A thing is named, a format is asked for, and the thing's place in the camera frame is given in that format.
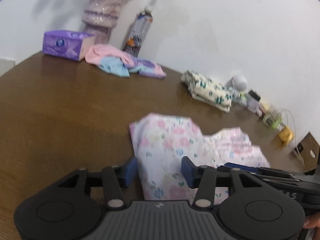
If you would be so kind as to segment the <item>right hand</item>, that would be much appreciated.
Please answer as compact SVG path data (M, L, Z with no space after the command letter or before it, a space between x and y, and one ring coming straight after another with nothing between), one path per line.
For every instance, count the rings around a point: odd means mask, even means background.
M315 213L306 217L303 228L304 229L319 229L320 227L320 214Z

